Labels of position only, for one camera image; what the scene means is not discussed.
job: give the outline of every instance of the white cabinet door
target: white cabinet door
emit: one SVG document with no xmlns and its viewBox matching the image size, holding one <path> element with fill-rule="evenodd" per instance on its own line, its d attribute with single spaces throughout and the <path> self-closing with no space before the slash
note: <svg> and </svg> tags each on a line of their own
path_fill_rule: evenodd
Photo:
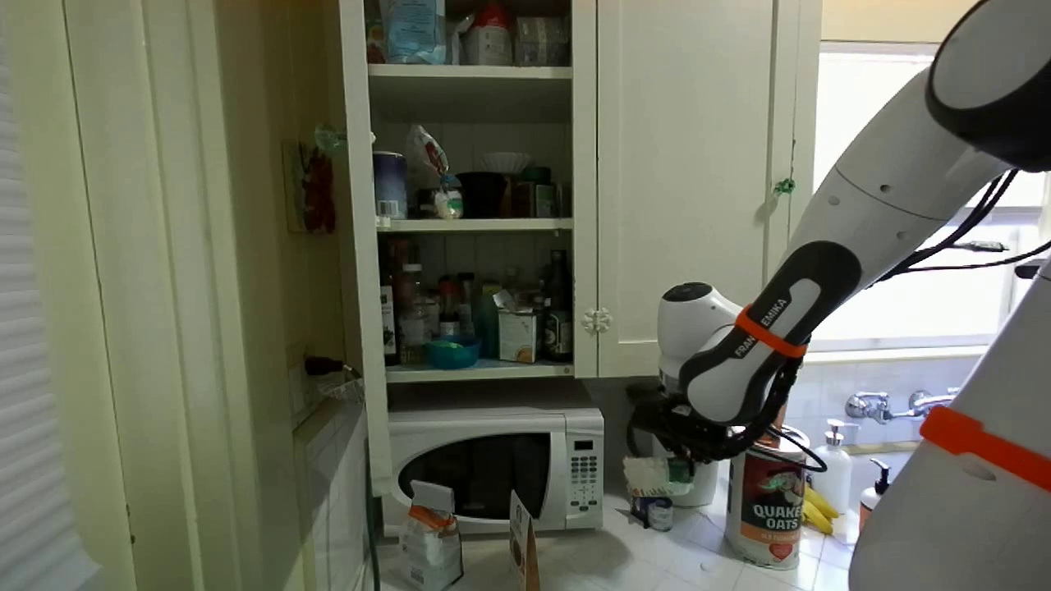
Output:
<svg viewBox="0 0 1051 591">
<path fill-rule="evenodd" d="M 813 78 L 775 76 L 777 53 L 795 64 L 805 42 L 797 9 L 785 17 L 787 3 L 602 0 L 602 376 L 658 373 L 658 305 L 670 287 L 701 278 L 735 304 L 760 293 L 767 239 L 781 245 L 787 218 L 777 215 L 787 208 L 765 205 L 793 168 L 795 88 Z"/>
</svg>

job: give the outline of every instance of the microwave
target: microwave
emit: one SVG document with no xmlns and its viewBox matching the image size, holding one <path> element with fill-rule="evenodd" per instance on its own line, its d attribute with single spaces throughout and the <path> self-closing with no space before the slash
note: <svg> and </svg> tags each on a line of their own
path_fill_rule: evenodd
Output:
<svg viewBox="0 0 1051 591">
<path fill-rule="evenodd" d="M 459 533 L 508 533 L 518 492 L 534 533 L 599 529 L 605 416 L 579 386 L 429 389 L 392 405 L 393 536 L 415 480 L 453 489 Z"/>
</svg>

